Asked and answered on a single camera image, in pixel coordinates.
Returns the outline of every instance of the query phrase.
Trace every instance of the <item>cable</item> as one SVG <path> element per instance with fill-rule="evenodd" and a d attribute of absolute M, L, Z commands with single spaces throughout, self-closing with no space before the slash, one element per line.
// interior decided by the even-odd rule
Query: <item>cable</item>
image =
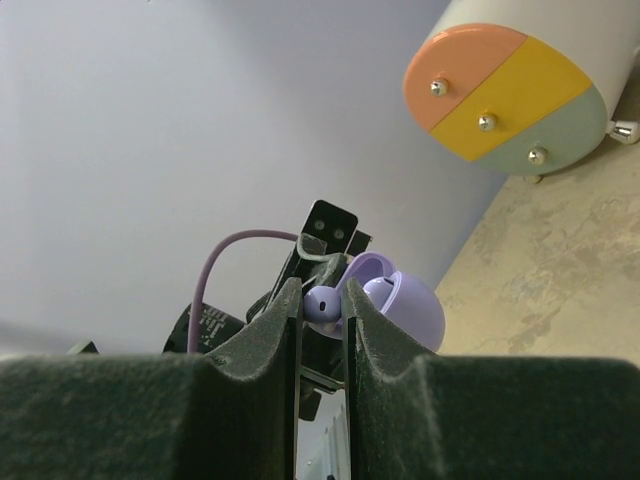
<path fill-rule="evenodd" d="M 198 278 L 198 283 L 196 285 L 196 292 L 193 295 L 193 302 L 191 302 L 189 332 L 187 335 L 187 353 L 198 352 L 202 302 L 204 301 L 204 291 L 207 288 L 207 280 L 209 279 L 209 275 L 213 269 L 213 264 L 229 245 L 246 238 L 278 238 L 295 242 L 298 239 L 298 236 L 293 233 L 281 232 L 279 230 L 243 230 L 241 232 L 236 232 L 233 235 L 229 235 L 216 245 L 216 248 L 214 248 L 211 254 L 209 254 L 209 258 L 207 258 L 204 267 L 202 267 L 202 272 L 200 273 L 200 278 Z"/>

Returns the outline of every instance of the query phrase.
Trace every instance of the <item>wall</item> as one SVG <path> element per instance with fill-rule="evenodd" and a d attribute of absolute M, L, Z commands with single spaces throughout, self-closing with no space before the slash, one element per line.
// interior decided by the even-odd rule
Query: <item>wall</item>
<path fill-rule="evenodd" d="M 640 119 L 640 67 L 614 118 Z M 441 352 L 640 364 L 640 144 L 605 139 L 571 171 L 510 178 L 440 284 Z"/>
<path fill-rule="evenodd" d="M 317 198 L 435 286 L 503 182 L 404 105 L 446 3 L 2 1 L 0 353 L 157 352 L 218 240 Z M 243 315 L 290 248 L 233 247 L 207 300 Z"/>

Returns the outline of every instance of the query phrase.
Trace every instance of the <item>yellow drawer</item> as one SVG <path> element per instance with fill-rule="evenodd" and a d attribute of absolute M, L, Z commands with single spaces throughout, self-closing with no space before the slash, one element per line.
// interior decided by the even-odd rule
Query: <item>yellow drawer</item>
<path fill-rule="evenodd" d="M 431 130 L 451 151 L 475 161 L 585 92 L 591 80 L 568 58 L 532 37 Z M 483 115 L 495 127 L 482 130 Z"/>

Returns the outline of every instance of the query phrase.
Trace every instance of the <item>silver knob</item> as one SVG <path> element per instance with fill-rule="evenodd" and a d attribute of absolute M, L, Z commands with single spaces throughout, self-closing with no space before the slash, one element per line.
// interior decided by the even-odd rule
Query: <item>silver knob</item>
<path fill-rule="evenodd" d="M 431 82 L 431 93 L 434 97 L 442 97 L 449 91 L 449 82 L 444 78 L 436 78 Z"/>
<path fill-rule="evenodd" d="M 534 147 L 529 150 L 529 155 L 527 156 L 529 163 L 532 165 L 540 166 L 543 165 L 547 159 L 549 158 L 549 152 L 542 147 Z"/>
<path fill-rule="evenodd" d="M 483 132 L 490 132 L 496 128 L 496 123 L 498 123 L 498 120 L 495 115 L 490 113 L 486 113 L 478 119 L 478 127 L 480 127 L 480 130 Z"/>

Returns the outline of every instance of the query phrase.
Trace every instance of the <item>orange panel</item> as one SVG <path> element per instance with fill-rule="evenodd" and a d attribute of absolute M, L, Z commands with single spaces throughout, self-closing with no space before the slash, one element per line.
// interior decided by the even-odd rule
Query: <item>orange panel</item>
<path fill-rule="evenodd" d="M 416 122 L 427 132 L 491 75 L 527 39 L 510 28 L 468 24 L 427 40 L 409 64 L 404 96 Z M 431 82 L 447 80 L 447 94 L 436 97 Z"/>

